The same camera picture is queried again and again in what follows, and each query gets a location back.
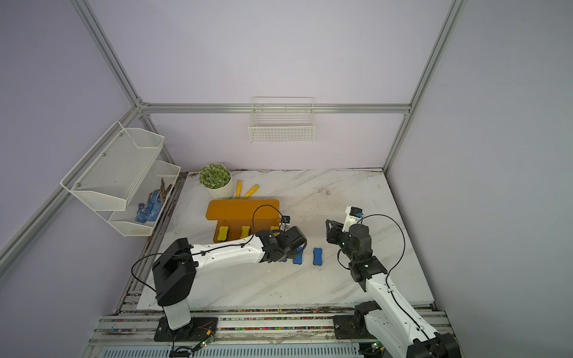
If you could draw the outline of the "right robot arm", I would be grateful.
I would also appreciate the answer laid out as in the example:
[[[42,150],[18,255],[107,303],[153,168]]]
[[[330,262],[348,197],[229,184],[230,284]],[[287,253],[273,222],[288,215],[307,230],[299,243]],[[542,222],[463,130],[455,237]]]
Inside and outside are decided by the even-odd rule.
[[[370,301],[355,307],[357,329],[379,341],[391,357],[461,357],[457,340],[430,325],[392,282],[390,270],[373,254],[369,228],[328,220],[326,240],[349,258],[352,279]]]

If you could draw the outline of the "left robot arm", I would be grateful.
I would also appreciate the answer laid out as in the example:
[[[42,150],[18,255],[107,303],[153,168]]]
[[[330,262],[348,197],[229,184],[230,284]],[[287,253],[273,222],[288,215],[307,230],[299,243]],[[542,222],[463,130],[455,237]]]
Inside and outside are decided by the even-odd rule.
[[[156,301],[164,310],[169,329],[177,331],[191,324],[188,297],[197,275],[240,264],[294,259],[306,245],[306,236],[296,226],[286,231],[263,230],[231,243],[209,246],[194,246],[187,238],[174,241],[152,266]]]

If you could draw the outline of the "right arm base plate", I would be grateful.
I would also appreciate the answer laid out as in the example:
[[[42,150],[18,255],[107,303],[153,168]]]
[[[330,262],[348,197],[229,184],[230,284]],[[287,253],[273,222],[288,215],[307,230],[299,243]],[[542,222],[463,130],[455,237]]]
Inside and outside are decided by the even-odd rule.
[[[386,332],[380,318],[374,312],[365,316],[334,316],[334,335],[337,340],[384,340]]]

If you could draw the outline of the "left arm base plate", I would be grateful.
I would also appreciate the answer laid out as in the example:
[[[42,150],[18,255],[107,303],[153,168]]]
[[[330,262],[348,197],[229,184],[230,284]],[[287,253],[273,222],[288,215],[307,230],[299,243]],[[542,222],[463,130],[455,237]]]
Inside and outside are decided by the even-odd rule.
[[[216,317],[192,317],[189,324],[172,330],[166,317],[159,320],[155,342],[202,342],[215,334],[219,319]]]

